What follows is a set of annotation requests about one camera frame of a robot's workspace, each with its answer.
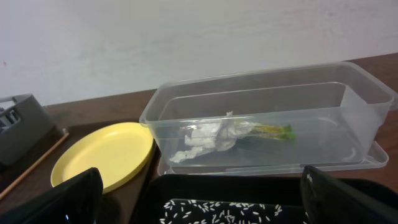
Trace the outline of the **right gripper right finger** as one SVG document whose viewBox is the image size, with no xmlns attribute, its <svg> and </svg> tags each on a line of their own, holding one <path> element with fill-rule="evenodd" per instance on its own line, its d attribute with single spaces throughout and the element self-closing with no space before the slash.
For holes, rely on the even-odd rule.
<svg viewBox="0 0 398 224">
<path fill-rule="evenodd" d="M 306 166 L 300 179 L 310 223 L 397 224 L 397 193 L 363 179 L 337 179 Z"/>
</svg>

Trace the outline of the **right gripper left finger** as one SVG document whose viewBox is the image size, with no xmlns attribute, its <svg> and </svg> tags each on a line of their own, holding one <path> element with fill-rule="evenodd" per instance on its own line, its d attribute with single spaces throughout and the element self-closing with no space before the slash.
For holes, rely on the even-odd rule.
<svg viewBox="0 0 398 224">
<path fill-rule="evenodd" d="M 1 224 L 94 224 L 102 194 L 103 181 L 100 172 L 92 167 L 2 214 Z"/>
</svg>

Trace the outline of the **wooden chopstick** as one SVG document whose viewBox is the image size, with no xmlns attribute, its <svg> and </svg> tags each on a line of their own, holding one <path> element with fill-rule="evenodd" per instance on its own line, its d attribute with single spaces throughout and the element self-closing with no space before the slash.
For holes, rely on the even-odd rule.
<svg viewBox="0 0 398 224">
<path fill-rule="evenodd" d="M 65 133 L 48 151 L 37 159 L 28 169 L 26 169 L 15 181 L 1 192 L 1 200 L 11 193 L 41 162 L 43 162 L 54 150 L 56 150 L 69 137 L 70 133 Z"/>
</svg>

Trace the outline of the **green snack wrapper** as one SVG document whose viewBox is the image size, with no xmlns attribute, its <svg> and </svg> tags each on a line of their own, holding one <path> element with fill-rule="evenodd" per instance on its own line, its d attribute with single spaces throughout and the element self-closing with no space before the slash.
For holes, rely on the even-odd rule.
<svg viewBox="0 0 398 224">
<path fill-rule="evenodd" d="M 277 126 L 253 122 L 235 123 L 236 128 L 245 136 L 255 136 L 278 141 L 295 140 L 296 135 L 291 125 Z"/>
</svg>

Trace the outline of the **rice grains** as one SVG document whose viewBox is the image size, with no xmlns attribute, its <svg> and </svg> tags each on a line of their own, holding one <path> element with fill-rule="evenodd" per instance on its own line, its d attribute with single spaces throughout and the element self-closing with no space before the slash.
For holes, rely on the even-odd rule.
<svg viewBox="0 0 398 224">
<path fill-rule="evenodd" d="M 302 207 L 247 202 L 172 199 L 162 206 L 160 224 L 309 224 Z"/>
</svg>

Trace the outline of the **white tissue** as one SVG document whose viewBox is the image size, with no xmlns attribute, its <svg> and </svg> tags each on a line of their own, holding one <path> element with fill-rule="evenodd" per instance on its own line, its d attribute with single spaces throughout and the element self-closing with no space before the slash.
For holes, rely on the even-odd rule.
<svg viewBox="0 0 398 224">
<path fill-rule="evenodd" d="M 214 123 L 193 124 L 181 127 L 179 132 L 184 136 L 186 150 L 178 150 L 169 159 L 173 163 L 194 159 L 211 152 L 222 152 L 231 149 L 238 139 L 254 131 L 259 123 L 230 119 L 233 111 Z"/>
</svg>

